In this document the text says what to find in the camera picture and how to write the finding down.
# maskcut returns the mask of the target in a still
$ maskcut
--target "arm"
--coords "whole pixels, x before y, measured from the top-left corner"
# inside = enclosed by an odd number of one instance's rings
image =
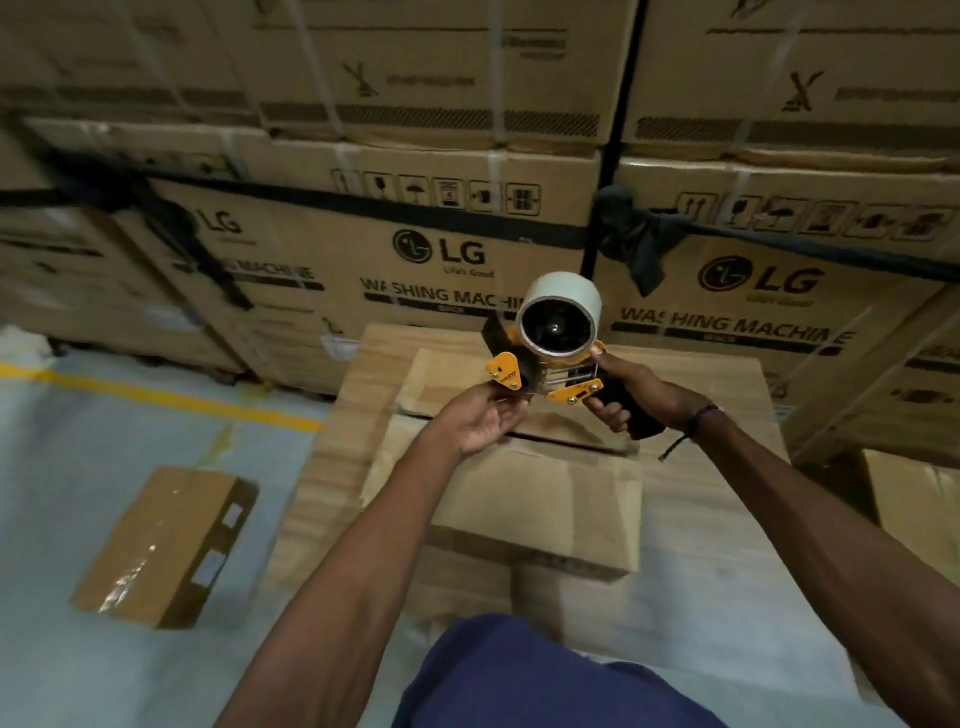
[[[646,367],[597,359],[664,425],[684,430],[709,404]],[[614,431],[626,429],[629,413],[618,404],[588,407]],[[887,705],[914,726],[960,724],[960,589],[723,412],[704,415],[693,439]]]
[[[526,415],[502,392],[468,389],[423,429],[280,616],[217,728],[356,725],[450,477]]]

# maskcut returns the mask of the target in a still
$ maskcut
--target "wooden table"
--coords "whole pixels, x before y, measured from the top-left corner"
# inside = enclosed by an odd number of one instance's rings
[[[484,355],[478,333],[371,325],[316,451],[300,475],[264,580],[296,589],[359,512],[359,495],[417,351]],[[612,347],[703,392],[785,456],[753,359]],[[649,665],[792,692],[855,697],[846,651],[813,614],[765,534],[692,444],[666,463],[675,433],[643,443],[640,572],[614,584],[537,567],[514,571],[515,612],[565,644]],[[442,554],[431,554],[434,565]],[[434,580],[427,566],[421,579]],[[482,576],[458,586],[480,602]]]

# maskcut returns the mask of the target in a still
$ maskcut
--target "person's right hand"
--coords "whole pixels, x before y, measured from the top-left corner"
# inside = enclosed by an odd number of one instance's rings
[[[594,348],[590,355],[601,369],[618,379],[623,379],[627,391],[636,403],[661,425],[683,431],[690,420],[704,407],[711,404],[701,394],[663,381],[648,367],[624,361],[609,353]],[[596,415],[613,432],[624,432],[630,413],[619,403],[604,405],[596,397],[584,400],[587,409]]]

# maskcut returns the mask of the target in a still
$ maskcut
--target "floor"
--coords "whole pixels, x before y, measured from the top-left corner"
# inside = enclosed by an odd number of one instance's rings
[[[36,381],[36,371],[52,374]],[[96,352],[56,359],[40,339],[0,333],[0,643],[16,656],[0,681],[0,722],[210,725],[289,598],[258,595],[255,585],[329,406]],[[179,633],[68,603],[159,465],[224,470],[260,487],[200,623]],[[402,620],[365,728],[390,724],[426,650],[422,632]],[[658,672],[730,726],[901,725],[854,701]]]

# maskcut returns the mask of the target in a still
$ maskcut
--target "right arm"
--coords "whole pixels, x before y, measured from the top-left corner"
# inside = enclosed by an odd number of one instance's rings
[[[641,365],[610,354],[597,361],[668,427],[685,430],[709,404]],[[619,404],[587,407],[614,431],[626,429]],[[723,412],[703,415],[693,439],[886,704],[913,726],[960,725],[960,589]]]

